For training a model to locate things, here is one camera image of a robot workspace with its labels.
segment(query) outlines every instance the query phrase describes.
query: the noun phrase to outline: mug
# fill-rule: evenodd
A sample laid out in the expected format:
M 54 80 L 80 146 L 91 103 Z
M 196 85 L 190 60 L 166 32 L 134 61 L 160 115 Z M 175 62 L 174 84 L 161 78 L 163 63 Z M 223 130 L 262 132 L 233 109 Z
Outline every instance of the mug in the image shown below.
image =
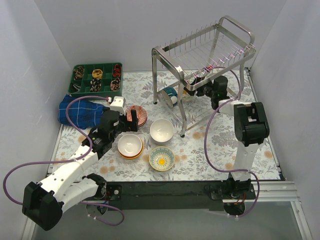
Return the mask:
M 167 86 L 161 90 L 161 93 L 170 108 L 173 108 L 178 104 L 178 94 L 173 87 Z

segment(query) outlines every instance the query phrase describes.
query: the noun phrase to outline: green organizer tray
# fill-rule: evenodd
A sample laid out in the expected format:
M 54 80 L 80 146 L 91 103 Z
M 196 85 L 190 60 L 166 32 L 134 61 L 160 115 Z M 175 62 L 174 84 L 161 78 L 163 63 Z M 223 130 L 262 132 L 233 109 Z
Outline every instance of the green organizer tray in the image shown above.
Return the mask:
M 120 79 L 120 88 L 117 91 L 110 90 L 110 83 L 112 80 L 116 79 L 112 76 L 112 71 L 116 64 L 121 66 L 121 79 Z M 75 79 L 76 73 L 74 71 L 77 67 L 83 67 L 84 73 L 82 79 Z M 101 69 L 102 70 L 102 79 L 101 79 L 101 89 L 100 91 L 92 92 L 90 91 L 92 80 L 92 72 L 93 70 Z M 100 97 L 114 97 L 114 96 L 122 96 L 122 87 L 123 87 L 123 71 L 122 64 L 119 62 L 115 63 L 97 63 L 97 64 L 79 64 L 75 65 L 72 70 L 72 77 L 69 84 L 69 94 L 72 97 L 82 97 L 82 96 L 100 96 Z M 80 86 L 80 90 L 74 92 L 73 84 L 78 84 Z

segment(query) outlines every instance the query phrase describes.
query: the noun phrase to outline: orange bowl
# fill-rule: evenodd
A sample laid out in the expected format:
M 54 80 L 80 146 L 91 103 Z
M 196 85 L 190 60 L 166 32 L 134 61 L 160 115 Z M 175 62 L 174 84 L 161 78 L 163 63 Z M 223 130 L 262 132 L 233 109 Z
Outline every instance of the orange bowl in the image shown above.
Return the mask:
M 144 150 L 144 147 L 145 147 L 144 146 L 144 142 L 142 140 L 141 140 L 141 142 L 142 142 L 142 148 L 141 148 L 140 152 L 137 155 L 131 156 L 131 157 L 127 157 L 125 155 L 122 155 L 121 152 L 119 152 L 120 156 L 123 157 L 124 159 L 128 159 L 128 160 L 136 159 L 137 157 L 139 157 L 142 154 L 142 152 Z

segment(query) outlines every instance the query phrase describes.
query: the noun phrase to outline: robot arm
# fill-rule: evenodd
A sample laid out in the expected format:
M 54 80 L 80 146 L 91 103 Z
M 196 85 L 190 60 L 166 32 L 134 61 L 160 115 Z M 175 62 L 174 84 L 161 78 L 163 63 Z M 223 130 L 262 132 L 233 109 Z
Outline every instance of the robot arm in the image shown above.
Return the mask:
M 204 77 L 196 77 L 191 85 L 203 79 Z M 208 82 L 195 91 L 189 91 L 186 88 L 184 90 L 191 96 L 209 97 L 214 110 L 223 105 L 219 112 L 234 116 L 234 132 L 238 143 L 233 169 L 250 170 L 259 145 L 269 136 L 266 113 L 261 102 L 230 101 L 227 96 L 227 87 L 228 79 L 225 76 L 219 76 L 213 82 Z M 229 192 L 234 195 L 242 194 L 250 187 L 251 175 L 244 171 L 231 172 L 227 182 Z
M 74 181 L 111 149 L 112 143 L 120 133 L 138 131 L 136 111 L 131 110 L 132 121 L 127 121 L 124 106 L 123 97 L 114 97 L 110 109 L 103 113 L 100 124 L 92 128 L 88 134 L 93 144 L 88 155 L 76 160 L 90 149 L 90 142 L 85 139 L 72 155 L 74 161 L 65 163 L 40 182 L 30 182 L 25 187 L 23 214 L 47 231 L 75 204 L 89 197 L 101 199 L 106 195 L 107 182 L 97 174 L 84 176 L 79 183 Z
M 219 106 L 228 99 L 220 100 Z M 237 152 L 234 169 L 252 168 L 259 145 L 269 136 L 269 125 L 261 102 L 241 102 L 234 100 L 223 105 L 220 113 L 234 116 L 234 132 L 237 138 Z M 251 175 L 248 172 L 232 172 L 235 181 L 247 181 Z

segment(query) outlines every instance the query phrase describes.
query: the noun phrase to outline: floral tablecloth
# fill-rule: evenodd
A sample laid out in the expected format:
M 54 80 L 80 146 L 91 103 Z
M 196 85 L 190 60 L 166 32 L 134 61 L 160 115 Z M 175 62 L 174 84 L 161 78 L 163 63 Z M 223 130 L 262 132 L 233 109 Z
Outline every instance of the floral tablecloth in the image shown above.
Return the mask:
M 245 75 L 245 88 L 241 100 L 244 102 L 254 101 L 254 95 Z M 231 73 L 226 73 L 228 86 L 237 92 L 236 78 Z M 158 72 L 158 87 L 163 88 L 173 82 L 175 77 L 168 71 Z M 227 173 L 213 170 L 205 159 L 204 135 L 208 120 L 201 122 L 191 130 L 188 130 L 184 138 L 180 137 L 181 127 L 168 112 L 164 103 L 153 104 L 152 72 L 130 72 L 123 74 L 123 93 L 126 99 L 126 107 L 140 105 L 147 111 L 147 122 L 139 129 L 137 134 L 144 142 L 143 153 L 134 160 L 127 160 L 120 156 L 117 143 L 122 133 L 115 140 L 113 147 L 96 164 L 84 171 L 83 175 L 96 173 L 103 176 L 109 182 L 121 181 L 204 181 L 225 180 Z M 198 116 L 211 113 L 211 102 L 206 97 L 190 97 L 185 95 L 183 101 L 186 105 L 186 114 L 189 122 L 194 122 Z M 150 137 L 149 129 L 153 121 L 166 118 L 175 126 L 175 134 L 172 141 L 166 146 L 175 154 L 175 165 L 168 171 L 158 172 L 149 164 L 149 153 L 157 147 Z M 55 160 L 65 160 L 78 149 L 84 140 L 73 127 L 63 126 Z M 211 123 L 208 134 L 208 155 L 211 162 L 220 169 L 230 170 L 233 168 L 236 153 L 237 140 L 234 133 L 234 119 L 231 116 L 217 114 Z M 58 169 L 61 164 L 51 164 L 48 172 Z M 268 139 L 259 147 L 254 159 L 252 171 L 261 180 L 280 179 L 275 158 L 273 156 Z

